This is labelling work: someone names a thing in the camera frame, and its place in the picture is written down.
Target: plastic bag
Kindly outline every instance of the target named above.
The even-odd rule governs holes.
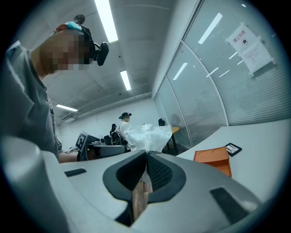
[[[172,136],[171,126],[129,125],[126,140],[136,150],[161,152]]]

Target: ear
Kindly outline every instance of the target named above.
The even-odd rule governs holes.
[[[58,26],[58,27],[55,29],[55,33],[59,32],[59,31],[67,30],[67,29],[68,29],[67,24],[61,24],[60,26]]]

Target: white ceiling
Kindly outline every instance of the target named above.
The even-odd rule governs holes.
[[[62,71],[44,80],[54,105],[56,121],[71,113],[57,103],[79,109],[79,116],[96,108],[151,92],[153,76],[175,0],[110,0],[118,41],[109,44],[103,66],[96,62],[83,71]],[[18,38],[33,49],[60,24],[85,15],[94,42],[107,41],[94,0],[52,0],[40,6],[23,24]],[[127,70],[131,90],[120,76]]]

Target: orange box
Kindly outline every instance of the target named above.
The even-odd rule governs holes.
[[[231,167],[226,147],[196,151],[193,160],[216,167],[218,170],[231,177]]]

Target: paper sign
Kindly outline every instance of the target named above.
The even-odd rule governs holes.
[[[256,35],[244,24],[241,25],[226,39],[237,51],[238,55],[247,50],[258,39]]]
[[[254,42],[247,50],[241,54],[247,68],[251,74],[273,61],[268,50],[260,40]]]

